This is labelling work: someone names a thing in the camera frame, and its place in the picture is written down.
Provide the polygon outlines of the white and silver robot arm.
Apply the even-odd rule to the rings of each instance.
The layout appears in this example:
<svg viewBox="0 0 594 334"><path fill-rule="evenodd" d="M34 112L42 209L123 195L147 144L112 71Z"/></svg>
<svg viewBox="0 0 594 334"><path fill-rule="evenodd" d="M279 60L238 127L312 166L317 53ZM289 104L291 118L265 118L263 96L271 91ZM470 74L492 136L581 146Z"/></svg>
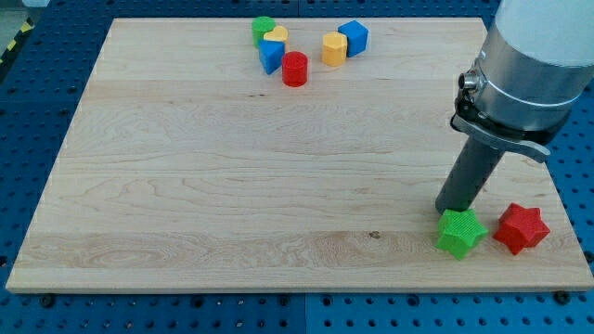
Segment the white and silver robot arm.
<svg viewBox="0 0 594 334"><path fill-rule="evenodd" d="M592 0L501 1L458 78L451 125L469 137L463 155L496 162L508 151L545 161L592 78Z"/></svg>

